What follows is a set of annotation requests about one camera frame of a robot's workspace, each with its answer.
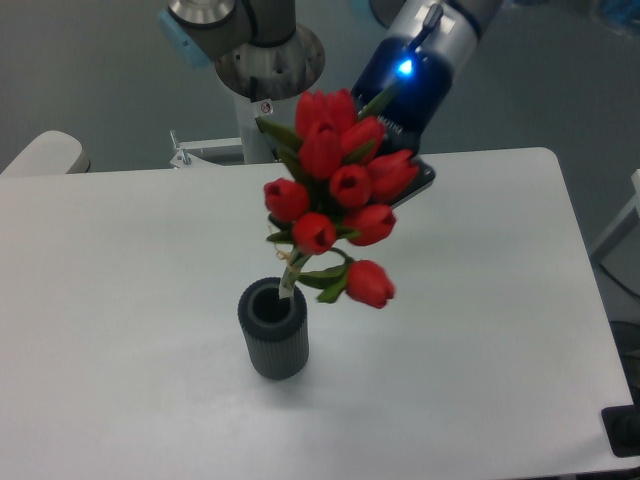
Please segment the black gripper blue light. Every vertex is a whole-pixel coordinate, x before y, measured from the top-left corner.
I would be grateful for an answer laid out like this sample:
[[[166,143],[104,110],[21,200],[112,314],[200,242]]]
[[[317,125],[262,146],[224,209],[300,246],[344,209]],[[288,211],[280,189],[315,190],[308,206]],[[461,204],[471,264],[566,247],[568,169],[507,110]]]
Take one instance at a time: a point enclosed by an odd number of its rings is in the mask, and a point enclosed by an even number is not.
[[[418,152],[422,134],[449,92],[453,70],[438,53],[409,51],[401,37],[383,40],[351,89],[356,105],[363,107],[383,89],[399,80],[402,86],[379,115],[386,127],[380,152],[390,154],[409,149]],[[412,160],[419,168],[416,177],[388,205],[395,209],[429,188],[435,169],[422,158]]]

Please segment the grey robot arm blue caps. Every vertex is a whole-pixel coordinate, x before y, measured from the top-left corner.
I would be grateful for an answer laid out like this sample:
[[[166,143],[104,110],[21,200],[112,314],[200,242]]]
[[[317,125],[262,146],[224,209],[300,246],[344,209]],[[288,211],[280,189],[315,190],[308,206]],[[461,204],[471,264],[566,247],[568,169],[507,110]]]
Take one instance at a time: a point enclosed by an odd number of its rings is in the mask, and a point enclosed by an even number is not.
[[[359,111],[395,81],[398,95],[372,114],[383,122],[384,154],[418,151],[422,133],[499,10],[498,1],[368,1],[388,31],[351,93]],[[186,63],[214,66],[234,98],[248,164],[276,160],[260,117],[292,120],[303,91],[325,65],[320,39],[299,23],[292,1],[171,1],[158,14]]]

